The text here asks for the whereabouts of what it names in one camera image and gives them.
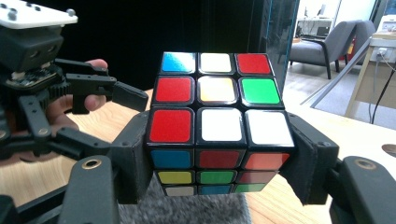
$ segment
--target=green sticker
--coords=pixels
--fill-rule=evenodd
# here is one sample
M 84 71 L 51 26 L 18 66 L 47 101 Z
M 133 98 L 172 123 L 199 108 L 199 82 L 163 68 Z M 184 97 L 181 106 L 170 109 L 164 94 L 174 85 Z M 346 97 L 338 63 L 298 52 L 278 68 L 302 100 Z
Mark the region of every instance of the green sticker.
M 262 191 L 265 187 L 265 184 L 244 184 L 238 185 L 235 189 L 235 193 L 243 193 L 243 192 L 257 192 Z
M 270 79 L 244 78 L 242 88 L 245 100 L 250 104 L 279 104 L 275 82 Z
M 233 182 L 232 171 L 201 172 L 201 184 L 228 184 Z

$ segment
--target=gray chair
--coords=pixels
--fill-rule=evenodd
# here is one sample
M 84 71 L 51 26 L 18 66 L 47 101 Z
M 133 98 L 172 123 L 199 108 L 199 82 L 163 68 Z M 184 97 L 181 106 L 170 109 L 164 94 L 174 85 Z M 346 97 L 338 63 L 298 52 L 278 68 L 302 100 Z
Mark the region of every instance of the gray chair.
M 376 32 L 375 26 L 372 21 L 359 21 L 356 24 L 356 37 L 353 52 L 356 53 L 364 45 L 368 38 Z M 362 65 L 364 57 L 357 62 L 358 65 Z
M 352 43 L 357 21 L 341 21 L 321 40 L 302 39 L 291 45 L 289 61 L 326 66 L 328 79 L 332 78 L 330 63 L 335 62 L 335 70 L 340 72 L 338 59 L 346 54 Z

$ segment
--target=gray cloth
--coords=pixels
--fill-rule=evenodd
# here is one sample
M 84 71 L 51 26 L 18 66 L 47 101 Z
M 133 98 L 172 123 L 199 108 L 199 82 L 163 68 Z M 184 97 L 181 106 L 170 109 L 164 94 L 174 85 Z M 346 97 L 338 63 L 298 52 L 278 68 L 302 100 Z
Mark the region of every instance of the gray cloth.
M 164 196 L 155 176 L 139 204 L 120 205 L 120 222 L 139 223 L 251 223 L 245 194 Z

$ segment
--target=floor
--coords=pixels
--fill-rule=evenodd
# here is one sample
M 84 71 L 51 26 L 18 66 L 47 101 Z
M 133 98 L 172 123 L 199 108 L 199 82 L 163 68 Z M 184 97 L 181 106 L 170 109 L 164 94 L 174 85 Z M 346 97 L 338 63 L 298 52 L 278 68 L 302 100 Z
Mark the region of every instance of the floor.
M 340 62 L 340 69 L 345 67 L 344 63 Z M 332 80 L 338 76 L 335 72 L 334 63 L 331 64 Z M 360 72 L 360 67 L 357 65 L 345 75 L 336 85 L 335 88 L 318 104 L 315 109 L 324 110 L 329 113 L 344 116 L 350 96 L 355 87 L 356 80 Z M 316 93 L 323 91 L 323 89 L 332 80 L 327 79 L 326 68 L 323 66 L 315 66 L 304 63 L 294 63 L 289 66 L 288 73 L 285 79 L 285 87 L 283 91 L 283 100 L 287 104 L 299 104 L 311 106 L 315 100 Z M 393 114 L 394 109 L 382 107 L 378 110 L 375 118 L 375 125 L 396 130 L 396 119 Z M 361 111 L 356 118 L 360 121 L 368 122 L 368 112 Z

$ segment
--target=screw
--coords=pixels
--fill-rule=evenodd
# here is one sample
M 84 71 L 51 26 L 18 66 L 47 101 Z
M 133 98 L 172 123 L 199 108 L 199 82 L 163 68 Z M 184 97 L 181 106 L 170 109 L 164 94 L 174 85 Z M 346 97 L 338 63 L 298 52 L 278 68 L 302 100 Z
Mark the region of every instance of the screw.
M 4 130 L 0 130 L 0 139 L 4 138 L 6 136 L 7 132 Z
M 49 130 L 48 129 L 46 129 L 46 128 L 43 128 L 43 129 L 40 129 L 39 131 L 38 131 L 38 134 L 40 134 L 40 135 L 44 135 L 44 134 L 46 134 L 46 133 L 48 133 L 49 132 Z

